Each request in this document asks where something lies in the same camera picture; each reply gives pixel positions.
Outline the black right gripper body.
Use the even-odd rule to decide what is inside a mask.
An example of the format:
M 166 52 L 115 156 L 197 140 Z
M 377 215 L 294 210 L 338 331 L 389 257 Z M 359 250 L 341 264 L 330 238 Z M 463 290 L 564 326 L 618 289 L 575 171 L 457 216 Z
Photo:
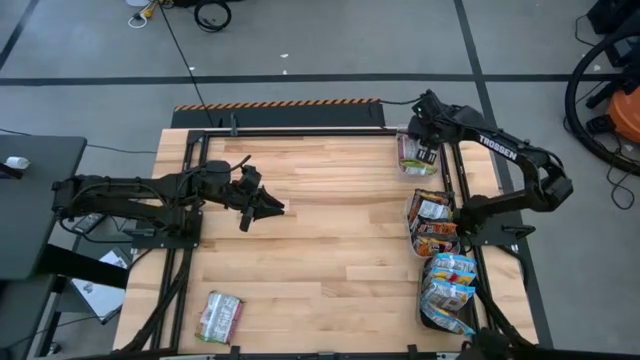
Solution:
M 412 117 L 407 126 L 408 136 L 421 146 L 437 149 L 443 142 L 441 129 L 433 120 Z

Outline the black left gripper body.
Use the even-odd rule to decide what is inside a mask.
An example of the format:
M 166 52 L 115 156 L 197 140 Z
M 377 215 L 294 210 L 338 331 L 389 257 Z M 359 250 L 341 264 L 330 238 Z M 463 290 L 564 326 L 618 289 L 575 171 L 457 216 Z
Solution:
M 262 175 L 255 166 L 251 165 L 242 166 L 241 172 L 242 176 L 233 180 L 231 185 L 237 197 L 235 202 L 240 207 L 242 214 L 239 228 L 241 231 L 247 232 L 256 215 L 256 201 Z

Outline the black Maruchan noodle packet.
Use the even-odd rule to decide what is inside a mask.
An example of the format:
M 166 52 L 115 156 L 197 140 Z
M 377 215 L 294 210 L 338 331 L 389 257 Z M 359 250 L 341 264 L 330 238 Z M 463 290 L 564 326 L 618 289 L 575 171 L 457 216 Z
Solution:
M 417 234 L 437 234 L 452 236 L 456 234 L 457 225 L 453 222 L 436 221 L 436 220 L 415 220 L 410 229 Z
M 452 211 L 447 205 L 423 200 L 418 215 L 428 219 L 450 219 Z
M 409 222 L 414 221 L 418 217 L 418 210 L 423 200 L 447 205 L 451 209 L 451 195 L 448 192 L 434 192 L 424 189 L 416 189 L 414 194 L 409 199 L 409 206 L 407 211 L 407 220 Z
M 458 243 L 435 237 L 416 236 L 411 240 L 412 249 L 417 256 L 432 257 L 440 253 L 456 253 Z

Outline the blue Maruchan noodle packet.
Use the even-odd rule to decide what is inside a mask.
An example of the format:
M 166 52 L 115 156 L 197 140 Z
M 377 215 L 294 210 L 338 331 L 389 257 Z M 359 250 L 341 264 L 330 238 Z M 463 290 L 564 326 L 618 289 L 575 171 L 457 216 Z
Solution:
M 428 305 L 449 311 L 460 310 L 473 296 L 475 288 L 440 280 L 431 280 L 421 295 L 421 307 Z
M 474 272 L 476 261 L 460 254 L 440 253 L 430 262 L 432 268 L 446 268 L 462 272 Z
M 426 318 L 428 325 L 433 325 L 440 330 L 446 330 L 448 332 L 464 335 L 470 337 L 475 334 L 475 331 L 466 325 L 453 313 L 436 307 L 435 305 L 425 302 L 420 307 L 421 314 Z
M 430 269 L 422 282 L 423 286 L 428 286 L 432 281 L 443 281 L 452 284 L 469 286 L 476 278 L 474 272 L 466 272 L 455 269 L 435 267 Z

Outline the clear plastic bin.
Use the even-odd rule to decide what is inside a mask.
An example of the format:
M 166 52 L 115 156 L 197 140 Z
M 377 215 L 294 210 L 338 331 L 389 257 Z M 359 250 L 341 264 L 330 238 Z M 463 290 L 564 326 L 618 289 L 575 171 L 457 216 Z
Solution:
M 396 133 L 398 167 L 408 176 L 431 176 L 438 172 L 439 149 L 423 145 L 407 132 Z
M 453 211 L 453 205 L 454 205 L 454 201 L 455 201 L 455 199 L 454 199 L 454 194 L 453 194 L 452 192 L 448 192 L 448 193 L 450 193 L 451 198 L 452 198 L 452 201 L 451 201 L 451 209 L 452 209 L 452 211 Z M 416 237 L 416 236 L 427 236 L 427 237 L 435 237 L 435 238 L 438 238 L 438 239 L 444 239 L 444 240 L 447 240 L 447 241 L 450 241 L 450 242 L 457 242 L 457 243 L 458 243 L 458 251 L 457 251 L 456 253 L 452 253 L 452 254 L 458 254 L 458 253 L 460 252 L 460 250 L 461 250 L 461 244 L 460 244 L 460 238 L 459 238 L 459 236 L 458 236 L 458 234 L 457 234 L 457 231 L 456 231 L 456 234 L 455 234 L 455 235 L 452 235 L 452 236 L 445 236 L 445 235 L 437 235 L 437 234 L 417 234 L 417 233 L 413 233 L 413 232 L 411 231 L 411 229 L 410 229 L 411 224 L 412 224 L 415 220 L 417 220 L 417 219 L 421 219 L 421 220 L 436 220 L 436 221 L 447 221 L 447 222 L 453 222 L 453 213 L 452 213 L 452 216 L 451 216 L 451 218 L 450 218 L 450 219 L 427 219 L 427 218 L 422 218 L 422 217 L 418 216 L 418 217 L 416 217 L 416 218 L 415 218 L 415 220 L 414 220 L 414 221 L 409 222 L 409 221 L 407 220 L 407 211 L 408 211 L 408 206 L 409 206 L 409 199 L 407 200 L 407 202 L 406 202 L 406 204 L 405 204 L 404 218 L 405 218 L 405 225 L 406 225 L 406 230 L 407 230 L 407 239 L 408 239 L 408 243 L 409 243 L 410 252 L 411 252 L 414 256 L 419 257 L 419 258 L 428 259 L 428 258 L 435 257 L 436 255 L 435 255 L 435 256 L 432 256 L 432 257 L 420 257 L 420 256 L 417 256 L 417 255 L 415 254 L 415 252 L 413 251 L 413 249 L 412 249 L 411 240 L 412 240 L 414 237 Z

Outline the black mat with hazard stripe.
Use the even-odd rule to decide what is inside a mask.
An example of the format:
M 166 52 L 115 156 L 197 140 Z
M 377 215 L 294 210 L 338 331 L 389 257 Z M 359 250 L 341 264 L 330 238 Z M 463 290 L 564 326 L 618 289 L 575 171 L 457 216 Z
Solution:
M 383 105 L 377 98 L 282 100 L 180 105 L 171 127 L 385 127 Z

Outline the black power adapter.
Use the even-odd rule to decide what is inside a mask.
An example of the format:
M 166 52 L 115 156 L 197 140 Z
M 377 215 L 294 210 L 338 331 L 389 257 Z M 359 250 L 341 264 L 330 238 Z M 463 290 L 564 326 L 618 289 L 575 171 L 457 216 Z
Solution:
M 93 231 L 98 225 L 100 225 L 107 218 L 104 214 L 99 213 L 91 213 L 83 216 L 78 221 L 76 221 L 71 230 L 74 233 L 79 234 L 89 234 Z

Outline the black foot pedal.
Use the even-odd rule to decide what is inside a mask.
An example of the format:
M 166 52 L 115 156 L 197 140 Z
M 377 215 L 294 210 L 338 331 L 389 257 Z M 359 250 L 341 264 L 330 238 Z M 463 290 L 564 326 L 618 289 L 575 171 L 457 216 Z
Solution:
M 607 115 L 600 115 L 592 118 L 585 123 L 587 132 L 593 136 L 610 133 L 615 129 L 611 118 Z

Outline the dark grey plastic bin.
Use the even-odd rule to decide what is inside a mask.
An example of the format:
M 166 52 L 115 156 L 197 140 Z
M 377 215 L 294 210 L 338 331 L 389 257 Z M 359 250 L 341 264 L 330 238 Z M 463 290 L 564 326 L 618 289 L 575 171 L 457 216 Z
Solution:
M 444 331 L 444 332 L 447 332 L 447 333 L 451 333 L 451 332 L 448 332 L 448 331 L 446 331 L 446 330 L 440 330 L 440 329 L 437 329 L 437 328 L 435 328 L 433 325 L 428 325 L 428 324 L 427 324 L 427 320 L 426 320 L 426 318 L 421 314 L 421 311 L 420 311 L 420 307 L 421 307 L 421 295 L 422 295 L 422 292 L 423 292 L 423 291 L 426 289 L 426 287 L 427 287 L 427 286 L 423 286 L 423 285 L 422 285 L 422 282 L 423 282 L 423 279 L 424 279 L 424 277 L 425 277 L 426 273 L 427 273 L 430 269 L 432 269 L 432 267 L 430 266 L 430 262 L 431 262 L 431 260 L 432 260 L 433 258 L 434 258 L 434 257 L 432 257 L 432 258 L 428 259 L 428 260 L 425 262 L 425 264 L 424 264 L 424 266 L 423 266 L 423 268 L 422 268 L 422 270 L 421 270 L 421 277 L 420 277 L 420 281 L 419 281 L 420 288 L 419 288 L 418 296 L 417 296 L 417 310 L 418 310 L 418 317 L 419 317 L 420 322 L 421 322 L 425 327 L 427 327 L 427 328 L 430 328 L 430 329 L 433 329 L 433 330 Z M 475 288 L 475 295 L 476 295 L 476 287 L 473 285 L 473 282 L 472 282 L 469 286 L 472 286 L 472 287 L 474 287 L 474 288 Z M 466 325 L 468 325 L 468 324 L 467 324 L 467 322 L 463 319 L 463 317 L 462 317 L 462 313 L 464 313 L 464 312 L 465 312 L 466 307 L 467 307 L 467 304 L 469 303 L 469 301 L 468 301 L 468 302 L 467 302 L 467 303 L 466 303 L 466 304 L 465 304 L 465 305 L 464 305 L 460 310 L 458 310 L 458 311 L 449 311 L 449 310 L 446 310 L 446 311 L 449 311 L 449 312 L 453 313 L 453 314 L 454 314 L 454 315 L 456 315 L 460 320 L 462 320 Z

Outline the white paper sheet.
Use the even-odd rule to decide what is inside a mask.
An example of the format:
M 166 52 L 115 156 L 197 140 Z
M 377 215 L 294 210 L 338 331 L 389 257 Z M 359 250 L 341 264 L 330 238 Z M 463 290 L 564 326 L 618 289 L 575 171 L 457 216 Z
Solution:
M 117 247 L 105 253 L 99 261 L 123 269 L 128 269 L 131 263 L 130 258 Z M 111 320 L 123 305 L 125 290 L 122 288 L 96 284 L 82 279 L 72 279 L 71 284 L 101 324 L 106 324 Z

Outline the orange shop vacuum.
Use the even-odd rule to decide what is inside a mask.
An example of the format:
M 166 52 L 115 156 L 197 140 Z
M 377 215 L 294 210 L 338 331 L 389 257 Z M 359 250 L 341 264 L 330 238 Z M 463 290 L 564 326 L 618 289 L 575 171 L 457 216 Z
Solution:
M 627 95 L 616 91 L 608 105 L 607 115 L 615 125 L 615 132 L 640 144 L 640 87 Z

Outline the black desk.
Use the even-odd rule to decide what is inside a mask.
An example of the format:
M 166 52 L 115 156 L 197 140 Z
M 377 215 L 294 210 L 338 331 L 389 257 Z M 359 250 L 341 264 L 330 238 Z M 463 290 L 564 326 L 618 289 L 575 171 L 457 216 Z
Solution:
M 21 178 L 0 178 L 0 281 L 36 272 L 54 226 L 52 184 L 75 174 L 86 144 L 83 137 L 0 135 L 0 164 L 29 161 Z

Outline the black equipment case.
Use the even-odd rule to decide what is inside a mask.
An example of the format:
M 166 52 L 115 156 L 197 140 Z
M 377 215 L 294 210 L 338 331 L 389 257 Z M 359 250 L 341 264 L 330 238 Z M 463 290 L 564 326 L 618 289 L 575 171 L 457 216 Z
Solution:
M 640 9 L 640 0 L 597 0 L 586 13 L 598 35 L 616 31 L 633 13 Z

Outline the black aluminium table frame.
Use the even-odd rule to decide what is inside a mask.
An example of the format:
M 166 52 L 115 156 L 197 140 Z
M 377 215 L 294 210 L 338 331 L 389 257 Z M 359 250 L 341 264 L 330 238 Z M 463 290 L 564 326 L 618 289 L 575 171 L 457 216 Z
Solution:
M 423 262 L 410 252 L 404 218 L 416 189 L 458 190 L 457 179 L 401 175 L 395 137 L 380 130 L 203 139 L 167 129 L 153 173 L 243 158 L 285 214 L 242 232 L 237 213 L 204 207 L 186 298 L 167 311 L 162 345 L 179 327 L 179 353 L 203 360 L 432 358 L 461 348 L 462 336 L 419 320 Z M 212 291 L 244 302 L 229 345 L 195 336 Z

